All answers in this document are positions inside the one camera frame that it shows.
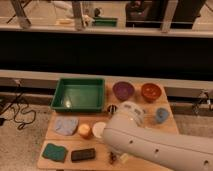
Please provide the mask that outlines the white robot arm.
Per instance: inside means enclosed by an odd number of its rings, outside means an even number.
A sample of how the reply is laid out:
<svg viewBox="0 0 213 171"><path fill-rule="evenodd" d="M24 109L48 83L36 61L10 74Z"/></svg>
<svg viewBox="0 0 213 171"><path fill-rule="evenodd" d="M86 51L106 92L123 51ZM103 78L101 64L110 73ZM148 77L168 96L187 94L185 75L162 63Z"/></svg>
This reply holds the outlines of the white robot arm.
<svg viewBox="0 0 213 171"><path fill-rule="evenodd" d="M122 102L103 130L104 143L115 153L159 164L174 171L213 171L213 139L161 132L142 126L145 111Z"/></svg>

